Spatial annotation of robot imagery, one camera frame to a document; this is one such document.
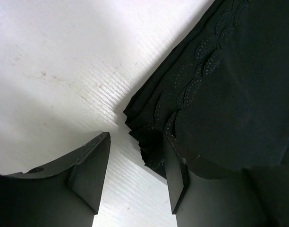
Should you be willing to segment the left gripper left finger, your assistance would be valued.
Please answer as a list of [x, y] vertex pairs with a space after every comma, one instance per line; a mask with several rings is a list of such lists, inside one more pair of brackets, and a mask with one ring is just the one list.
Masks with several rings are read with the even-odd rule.
[[99, 211], [111, 137], [26, 173], [0, 175], [0, 227], [90, 227]]

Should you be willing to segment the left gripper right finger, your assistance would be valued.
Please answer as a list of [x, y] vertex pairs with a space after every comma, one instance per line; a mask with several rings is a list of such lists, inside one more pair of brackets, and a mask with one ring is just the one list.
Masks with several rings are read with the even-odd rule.
[[233, 172], [164, 135], [171, 211], [179, 227], [289, 227], [289, 165]]

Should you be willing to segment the black cloth placemat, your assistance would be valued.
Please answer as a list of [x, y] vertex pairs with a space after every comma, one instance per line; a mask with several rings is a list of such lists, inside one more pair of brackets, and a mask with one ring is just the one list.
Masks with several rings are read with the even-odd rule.
[[163, 133], [240, 170], [289, 164], [289, 0], [217, 0], [125, 111], [144, 164], [165, 176]]

